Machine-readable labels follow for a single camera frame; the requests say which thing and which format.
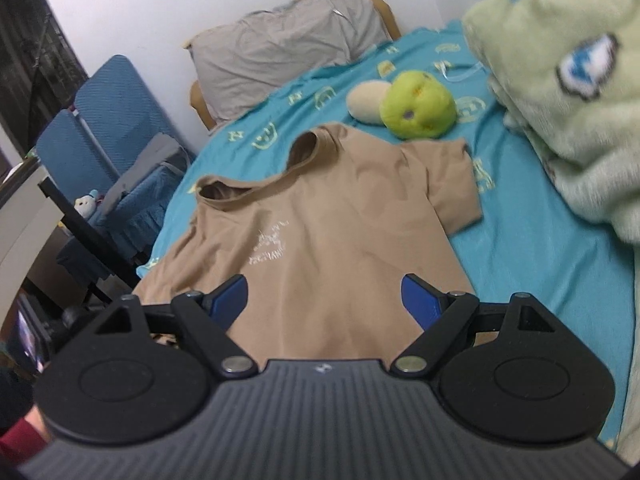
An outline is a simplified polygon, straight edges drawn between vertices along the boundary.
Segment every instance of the chair backrest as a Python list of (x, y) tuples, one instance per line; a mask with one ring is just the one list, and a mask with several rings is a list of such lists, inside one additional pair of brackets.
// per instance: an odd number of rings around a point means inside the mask
[(36, 143), (36, 152), (71, 203), (92, 189), (107, 193), (117, 180), (69, 110), (62, 110), (45, 128)]
[(113, 56), (82, 85), (76, 108), (120, 174), (155, 134), (175, 130), (132, 63)]

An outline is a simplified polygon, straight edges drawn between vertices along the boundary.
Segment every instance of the wooden headboard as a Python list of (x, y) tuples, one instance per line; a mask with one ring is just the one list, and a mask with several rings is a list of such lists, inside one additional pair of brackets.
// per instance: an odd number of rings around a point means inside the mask
[[(391, 36), (392, 40), (397, 40), (400, 38), (400, 29), (398, 28), (398, 24), (396, 23), (396, 18), (394, 17), (393, 12), (391, 11), (391, 7), (388, 6), (385, 0), (371, 0), (373, 2), (373, 6), (376, 8), (378, 14), (382, 18), (382, 21), (385, 23), (386, 30)], [(191, 85), (191, 91), (189, 95), (189, 103), (191, 107), (196, 110), (200, 120), (207, 127), (207, 130), (211, 130), (215, 125), (216, 121), (213, 120), (209, 110), (207, 109), (207, 104), (204, 101), (204, 97), (202, 96), (202, 90), (200, 90), (200, 84), (196, 81)]]

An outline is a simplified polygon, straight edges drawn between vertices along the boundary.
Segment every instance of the plush toy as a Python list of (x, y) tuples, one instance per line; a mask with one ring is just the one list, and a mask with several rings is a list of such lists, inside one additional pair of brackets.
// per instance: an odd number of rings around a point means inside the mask
[(436, 138), (457, 119), (451, 92), (435, 76), (420, 70), (402, 72), (392, 84), (367, 81), (347, 95), (351, 116), (367, 124), (384, 124), (401, 139)]
[[(97, 208), (97, 201), (100, 199), (98, 196), (98, 190), (94, 189), (91, 193), (80, 198), (76, 198), (74, 202), (74, 209), (80, 213), (80, 216), (84, 219), (90, 218), (94, 214)], [(69, 234), (68, 229), (62, 222), (58, 222), (58, 227)]]

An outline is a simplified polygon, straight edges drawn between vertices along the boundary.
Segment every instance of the bed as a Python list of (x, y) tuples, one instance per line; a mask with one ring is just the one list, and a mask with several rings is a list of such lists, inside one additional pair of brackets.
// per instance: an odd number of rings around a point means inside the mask
[(388, 6), (372, 1), (396, 41), (369, 49), (355, 62), (310, 70), (230, 123), (216, 125), (194, 84), (191, 104), (207, 128), (215, 128), (214, 135), (173, 196), (139, 275), (145, 276), (186, 230), (201, 176), (261, 180), (278, 173), (295, 137), (328, 121), (399, 142), (386, 128), (356, 122), (347, 112), (346, 93), (362, 81), (393, 80), (403, 70), (428, 71), (456, 99), (458, 123), (444, 138), (467, 140), (484, 213), (481, 222), (451, 239), (453, 248), (483, 301), (532, 292), (607, 365), (616, 396), (600, 439), (615, 449), (634, 346), (632, 251), (606, 226), (573, 215), (526, 138), (505, 129), (504, 109), (488, 91), (488, 72), (466, 47), (460, 22), (440, 31), (418, 28), (399, 38)]

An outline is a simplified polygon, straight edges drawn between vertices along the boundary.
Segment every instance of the pillow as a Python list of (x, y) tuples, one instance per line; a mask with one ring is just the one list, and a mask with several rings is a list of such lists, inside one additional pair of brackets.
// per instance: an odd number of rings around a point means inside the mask
[(220, 125), (308, 70), (349, 63), (388, 39), (371, 0), (295, 0), (201, 32), (189, 50)]

